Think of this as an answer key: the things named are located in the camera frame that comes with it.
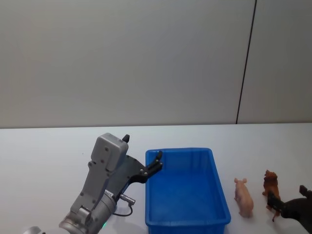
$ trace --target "pink toy pig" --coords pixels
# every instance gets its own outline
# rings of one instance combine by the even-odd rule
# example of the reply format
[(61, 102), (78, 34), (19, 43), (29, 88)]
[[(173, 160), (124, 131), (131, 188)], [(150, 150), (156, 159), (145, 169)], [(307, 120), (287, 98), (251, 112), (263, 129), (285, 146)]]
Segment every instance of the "pink toy pig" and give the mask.
[(244, 218), (250, 218), (253, 216), (254, 202), (245, 186), (247, 179), (238, 180), (235, 178), (234, 182), (236, 183), (234, 199), (238, 203), (239, 214)]

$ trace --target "blue container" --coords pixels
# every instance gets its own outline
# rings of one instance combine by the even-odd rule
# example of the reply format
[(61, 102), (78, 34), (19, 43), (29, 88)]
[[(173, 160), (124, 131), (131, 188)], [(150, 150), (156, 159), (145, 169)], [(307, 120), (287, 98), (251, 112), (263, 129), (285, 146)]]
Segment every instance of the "blue container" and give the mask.
[[(163, 168), (146, 183), (149, 234), (222, 234), (229, 208), (207, 148), (159, 149)], [(146, 152), (146, 164), (159, 150)]]

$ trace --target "cable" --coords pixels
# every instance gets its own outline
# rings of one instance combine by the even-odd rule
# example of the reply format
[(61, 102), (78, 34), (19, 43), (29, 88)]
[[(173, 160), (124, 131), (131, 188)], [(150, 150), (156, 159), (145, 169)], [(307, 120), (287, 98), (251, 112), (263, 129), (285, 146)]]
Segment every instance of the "cable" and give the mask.
[(116, 215), (116, 216), (119, 216), (119, 217), (128, 217), (128, 216), (132, 215), (132, 213), (133, 213), (132, 206), (129, 205), (129, 208), (131, 210), (129, 214), (116, 214), (116, 213), (113, 213), (113, 215)]
[(254, 1), (253, 20), (252, 20), (252, 25), (251, 25), (250, 34), (249, 34), (249, 42), (248, 42), (248, 47), (247, 47), (247, 55), (246, 55), (246, 61), (245, 61), (245, 67), (244, 67), (244, 74), (243, 74), (242, 87), (241, 87), (241, 89), (240, 89), (240, 96), (239, 96), (239, 102), (238, 102), (238, 110), (237, 110), (237, 115), (236, 115), (236, 124), (237, 124), (237, 122), (238, 122), (240, 103), (241, 103), (241, 100), (242, 100), (243, 87), (244, 87), (244, 81), (245, 81), (245, 75), (246, 75), (246, 68), (247, 68), (247, 62), (248, 62), (248, 55), (249, 55), (249, 49), (250, 49), (250, 42), (251, 42), (251, 40), (252, 40), (252, 34), (253, 34), (254, 16), (255, 16), (256, 7), (257, 7), (257, 0)]

